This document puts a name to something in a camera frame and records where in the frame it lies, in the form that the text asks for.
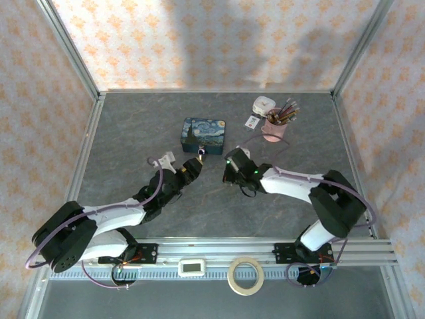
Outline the white digital display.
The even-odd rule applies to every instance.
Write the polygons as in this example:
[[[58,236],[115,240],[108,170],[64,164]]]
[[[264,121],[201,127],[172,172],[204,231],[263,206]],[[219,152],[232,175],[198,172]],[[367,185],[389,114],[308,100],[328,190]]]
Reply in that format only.
[[[204,259],[182,259],[178,262],[178,275],[180,277],[198,277],[206,273]]]

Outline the small white clock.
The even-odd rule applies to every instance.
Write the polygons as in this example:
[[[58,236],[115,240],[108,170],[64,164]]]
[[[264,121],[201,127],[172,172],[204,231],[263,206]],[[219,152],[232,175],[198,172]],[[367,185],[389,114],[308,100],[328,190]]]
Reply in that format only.
[[[266,117],[268,112],[275,107],[276,102],[274,100],[265,96],[259,96],[252,105],[252,111],[261,117]]]

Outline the starry night tin box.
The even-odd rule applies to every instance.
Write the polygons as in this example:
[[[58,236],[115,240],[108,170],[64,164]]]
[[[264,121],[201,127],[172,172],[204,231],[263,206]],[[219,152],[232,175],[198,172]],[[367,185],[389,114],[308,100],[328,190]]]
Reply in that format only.
[[[185,153],[221,156],[224,149],[226,122],[206,118],[185,118],[180,143]]]

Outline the aluminium frame post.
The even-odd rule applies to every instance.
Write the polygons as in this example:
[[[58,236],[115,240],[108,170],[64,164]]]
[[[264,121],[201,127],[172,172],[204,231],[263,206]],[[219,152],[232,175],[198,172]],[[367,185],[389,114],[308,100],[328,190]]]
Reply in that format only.
[[[369,44],[373,40],[373,37],[378,31],[380,25],[382,24],[393,3],[394,0],[379,0],[376,9],[371,15],[369,21],[367,22],[365,29],[361,33],[361,36],[357,41],[353,52],[350,54],[349,59],[346,65],[344,66],[333,90],[330,91],[333,100],[336,100],[337,97],[342,93],[343,88],[345,87],[347,81],[354,72],[363,53],[366,51]]]
[[[86,64],[84,63],[80,53],[70,33],[68,32],[63,20],[61,19],[52,0],[35,0],[40,7],[46,21],[50,25],[59,45],[62,47],[65,55],[74,68],[77,76],[81,80],[83,86],[93,100],[97,100],[100,95],[94,79],[92,78]]]

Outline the beige tape roll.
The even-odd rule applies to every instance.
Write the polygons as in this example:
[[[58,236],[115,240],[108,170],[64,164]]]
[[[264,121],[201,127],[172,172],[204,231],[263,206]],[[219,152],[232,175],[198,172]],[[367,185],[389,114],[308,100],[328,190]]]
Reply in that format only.
[[[251,266],[257,275],[257,279],[255,284],[250,288],[242,288],[236,283],[236,279],[234,277],[235,270],[240,266],[241,264],[248,264]],[[256,294],[263,286],[264,284],[264,270],[261,266],[261,264],[252,257],[239,257],[237,259],[234,259],[229,268],[228,268],[228,274],[227,274],[227,282],[229,287],[232,289],[233,292],[237,293],[240,296],[252,296]]]

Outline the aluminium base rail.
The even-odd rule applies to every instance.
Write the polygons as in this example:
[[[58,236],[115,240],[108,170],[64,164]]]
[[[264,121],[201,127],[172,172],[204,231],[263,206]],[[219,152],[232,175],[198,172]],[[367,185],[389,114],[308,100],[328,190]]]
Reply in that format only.
[[[156,243],[156,264],[171,266],[181,259],[204,259],[210,265],[228,264],[239,257],[252,257],[262,264],[277,264],[275,243],[294,243],[278,238],[151,238],[137,243]],[[349,239],[331,243],[339,266],[388,266],[398,263],[394,249],[385,239]]]

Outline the aluminium side rail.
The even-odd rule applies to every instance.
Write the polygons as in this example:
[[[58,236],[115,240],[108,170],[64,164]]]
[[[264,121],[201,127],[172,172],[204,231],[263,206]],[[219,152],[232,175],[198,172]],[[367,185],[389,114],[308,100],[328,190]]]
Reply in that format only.
[[[336,94],[334,94],[333,91],[330,92],[331,100],[333,104],[333,108],[335,111],[335,115],[337,117],[337,121],[340,127],[341,135],[345,144],[345,149],[347,151],[347,156],[349,159],[349,163],[351,166],[351,171],[353,173],[353,178],[355,180],[355,186],[357,188],[357,191],[359,192],[359,195],[363,197],[364,200],[367,200],[367,196],[365,195],[363,183],[360,179],[359,170],[357,167],[356,159],[355,159],[355,153],[354,153],[354,146],[350,142],[349,139],[349,129],[346,125],[344,119],[343,119],[343,109],[338,105],[338,97]],[[369,209],[366,210],[364,213],[365,221],[369,230],[369,233],[373,239],[378,239],[379,234],[377,231],[377,216],[375,211],[370,212]]]
[[[104,107],[105,98],[106,98],[106,95],[101,94],[92,105],[92,108],[86,123],[86,128],[84,130],[82,140],[80,143],[78,156],[74,163],[74,169],[72,171],[70,181],[66,188],[64,198],[62,199],[62,202],[57,207],[57,209],[60,209],[65,203],[69,201],[76,201],[78,199],[80,189],[82,187],[84,174],[86,171],[86,166],[90,157],[92,144],[94,142],[96,130],[98,128],[98,123],[100,121],[100,116],[102,114],[102,109]]]

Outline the pink cup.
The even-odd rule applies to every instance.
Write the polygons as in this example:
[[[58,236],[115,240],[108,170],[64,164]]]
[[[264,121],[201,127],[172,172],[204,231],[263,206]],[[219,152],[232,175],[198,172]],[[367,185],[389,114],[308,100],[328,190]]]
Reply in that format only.
[[[261,127],[264,139],[269,142],[279,142],[286,131],[287,124],[283,124],[278,120],[279,108],[271,109],[265,119],[264,125]]]

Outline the small white card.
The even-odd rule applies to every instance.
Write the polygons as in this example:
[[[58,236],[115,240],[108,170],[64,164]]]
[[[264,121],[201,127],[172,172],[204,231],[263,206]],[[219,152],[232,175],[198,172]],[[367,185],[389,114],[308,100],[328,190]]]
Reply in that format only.
[[[249,130],[255,130],[258,123],[261,121],[261,117],[259,117],[257,114],[251,114],[249,118],[247,119],[244,126],[248,128]]]

